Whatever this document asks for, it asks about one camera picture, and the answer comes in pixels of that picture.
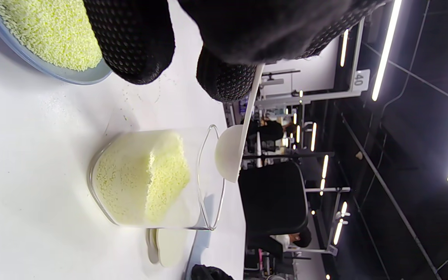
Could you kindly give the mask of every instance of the glass beaker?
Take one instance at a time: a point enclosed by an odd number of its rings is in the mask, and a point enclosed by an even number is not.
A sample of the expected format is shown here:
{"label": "glass beaker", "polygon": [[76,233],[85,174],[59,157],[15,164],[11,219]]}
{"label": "glass beaker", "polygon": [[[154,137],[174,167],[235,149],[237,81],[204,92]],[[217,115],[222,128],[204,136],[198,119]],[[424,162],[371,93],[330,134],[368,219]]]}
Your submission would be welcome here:
{"label": "glass beaker", "polygon": [[89,190],[116,225],[214,230],[225,181],[208,128],[121,133],[92,159]]}

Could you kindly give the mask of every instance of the black bag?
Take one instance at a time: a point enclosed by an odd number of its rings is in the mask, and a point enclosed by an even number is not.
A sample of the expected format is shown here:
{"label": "black bag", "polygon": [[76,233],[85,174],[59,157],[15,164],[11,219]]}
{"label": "black bag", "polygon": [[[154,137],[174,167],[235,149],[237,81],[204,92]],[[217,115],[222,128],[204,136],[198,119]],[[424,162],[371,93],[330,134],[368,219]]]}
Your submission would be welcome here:
{"label": "black bag", "polygon": [[222,269],[196,264],[191,270],[191,280],[233,280]]}

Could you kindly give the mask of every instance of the white plastic scoop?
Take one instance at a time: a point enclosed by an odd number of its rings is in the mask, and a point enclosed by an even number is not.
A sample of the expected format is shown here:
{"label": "white plastic scoop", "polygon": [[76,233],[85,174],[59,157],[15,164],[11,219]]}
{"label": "white plastic scoop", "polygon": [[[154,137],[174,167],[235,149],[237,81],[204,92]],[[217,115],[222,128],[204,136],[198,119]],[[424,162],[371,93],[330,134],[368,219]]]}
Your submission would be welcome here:
{"label": "white plastic scoop", "polygon": [[243,150],[247,140],[250,119],[254,112],[258,86],[262,80],[263,70],[264,64],[257,66],[254,83],[252,84],[250,96],[248,97],[247,111],[245,112],[243,124],[227,128],[219,137],[217,146],[215,147],[215,165],[217,166],[217,170],[224,179],[233,183],[238,181],[238,175],[240,175]]}

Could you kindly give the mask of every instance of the number 40 sign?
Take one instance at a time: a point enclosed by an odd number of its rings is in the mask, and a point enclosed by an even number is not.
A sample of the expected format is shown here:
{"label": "number 40 sign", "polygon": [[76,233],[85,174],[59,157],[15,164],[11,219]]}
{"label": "number 40 sign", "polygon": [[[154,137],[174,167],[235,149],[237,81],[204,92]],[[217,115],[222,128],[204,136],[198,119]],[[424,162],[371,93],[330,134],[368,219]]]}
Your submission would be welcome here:
{"label": "number 40 sign", "polygon": [[366,91],[369,88],[369,77],[371,70],[358,70],[353,78],[353,91]]}

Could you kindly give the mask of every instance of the white countertop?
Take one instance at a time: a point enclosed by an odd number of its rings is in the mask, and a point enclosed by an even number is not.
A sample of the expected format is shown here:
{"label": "white countertop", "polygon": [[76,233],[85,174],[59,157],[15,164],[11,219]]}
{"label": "white countertop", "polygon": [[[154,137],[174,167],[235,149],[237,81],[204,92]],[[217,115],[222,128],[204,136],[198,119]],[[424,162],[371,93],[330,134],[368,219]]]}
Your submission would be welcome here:
{"label": "white countertop", "polygon": [[[144,230],[111,224],[89,194],[89,161],[112,112],[140,129],[216,124],[222,104],[197,84],[201,39],[171,4],[176,53],[155,82],[131,85],[112,74],[93,86],[69,85],[26,65],[0,40],[0,279],[180,279],[185,263],[148,262]],[[119,125],[110,122],[111,130]],[[203,263],[242,279],[245,220],[236,184],[226,183],[221,220]],[[188,238],[189,254],[194,232]]]}

